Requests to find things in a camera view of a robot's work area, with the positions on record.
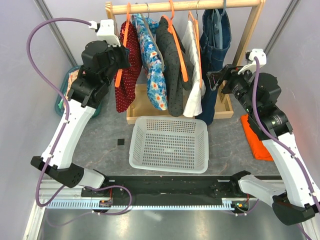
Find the orange hanger of skirt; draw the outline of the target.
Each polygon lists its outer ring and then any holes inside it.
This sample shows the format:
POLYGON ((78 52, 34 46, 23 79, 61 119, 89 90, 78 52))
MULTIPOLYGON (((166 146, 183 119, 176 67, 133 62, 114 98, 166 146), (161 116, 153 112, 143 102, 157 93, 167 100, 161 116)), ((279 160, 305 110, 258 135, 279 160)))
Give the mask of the orange hanger of skirt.
MULTIPOLYGON (((127 47, 127 41, 128 41, 128 31, 129 31, 129 24, 130 24, 130 10, 131 10, 131 3, 127 3, 126 7, 126 22, 125 22, 125 28, 122 30, 123 33, 123 46, 127 47)), ((115 87, 118 88, 121 83, 123 69, 120 68, 117 72, 116 78, 115 78, 115 87)))

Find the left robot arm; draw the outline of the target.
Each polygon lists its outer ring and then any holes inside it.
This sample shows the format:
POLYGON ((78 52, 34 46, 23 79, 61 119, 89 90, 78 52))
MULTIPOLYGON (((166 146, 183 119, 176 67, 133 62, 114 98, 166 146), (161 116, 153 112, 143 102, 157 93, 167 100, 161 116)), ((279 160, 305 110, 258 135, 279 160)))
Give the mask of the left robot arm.
POLYGON ((73 155, 80 136, 94 115, 119 69, 130 67, 129 50, 122 44, 109 45, 105 40, 88 43, 81 54, 83 64, 67 94, 63 118, 54 136, 40 156, 30 164, 62 185, 92 188, 99 197, 106 196, 110 185, 97 170, 73 163, 73 155))

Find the red polka dot skirt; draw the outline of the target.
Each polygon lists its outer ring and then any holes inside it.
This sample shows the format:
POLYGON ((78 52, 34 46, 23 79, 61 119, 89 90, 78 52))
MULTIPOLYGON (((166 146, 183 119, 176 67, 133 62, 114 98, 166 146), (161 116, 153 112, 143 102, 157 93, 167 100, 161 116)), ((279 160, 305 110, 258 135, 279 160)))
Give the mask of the red polka dot skirt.
POLYGON ((131 22, 128 24, 128 36, 125 47, 129 49, 129 68, 122 70, 119 87, 115 87, 115 105, 118 113, 125 112, 135 100, 136 83, 142 69, 142 57, 140 43, 135 27, 131 22))

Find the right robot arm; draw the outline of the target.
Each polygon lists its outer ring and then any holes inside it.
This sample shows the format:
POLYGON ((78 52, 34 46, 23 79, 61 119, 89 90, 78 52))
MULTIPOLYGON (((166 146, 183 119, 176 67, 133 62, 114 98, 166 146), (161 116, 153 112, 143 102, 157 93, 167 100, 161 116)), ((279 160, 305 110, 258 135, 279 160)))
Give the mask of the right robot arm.
POLYGON ((260 199, 287 226, 315 217, 320 211, 320 189, 302 160, 288 117, 276 105, 282 92, 277 78, 231 64, 207 72, 206 77, 212 88, 226 81, 222 93, 233 94, 246 111, 250 129, 270 153, 284 183, 272 187, 243 170, 231 176, 230 193, 260 199))

